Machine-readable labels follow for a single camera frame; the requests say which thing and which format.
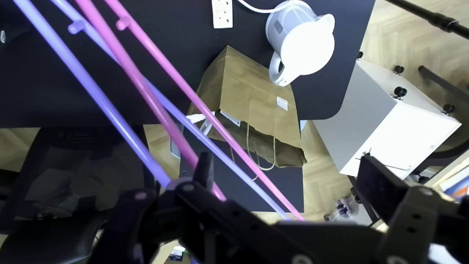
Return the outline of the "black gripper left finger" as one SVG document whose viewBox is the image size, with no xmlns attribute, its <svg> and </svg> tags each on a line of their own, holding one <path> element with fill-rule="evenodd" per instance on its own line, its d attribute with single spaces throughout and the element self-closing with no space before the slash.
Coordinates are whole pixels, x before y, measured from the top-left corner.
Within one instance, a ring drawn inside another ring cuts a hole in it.
<svg viewBox="0 0 469 264">
<path fill-rule="evenodd" d="M 214 183 L 214 155 L 213 153 L 202 152 L 199 155 L 192 178 L 201 186 L 204 186 L 205 189 L 208 190 L 213 189 L 213 183 Z"/>
</svg>

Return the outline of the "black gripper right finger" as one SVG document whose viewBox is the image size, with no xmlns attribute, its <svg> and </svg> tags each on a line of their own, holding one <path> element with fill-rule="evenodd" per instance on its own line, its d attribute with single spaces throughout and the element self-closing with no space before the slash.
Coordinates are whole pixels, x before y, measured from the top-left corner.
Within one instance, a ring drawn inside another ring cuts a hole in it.
<svg viewBox="0 0 469 264">
<path fill-rule="evenodd" d="M 356 187 L 380 218 L 390 227 L 402 227 L 400 203 L 409 186 L 380 159 L 366 153 L 361 158 Z"/>
</svg>

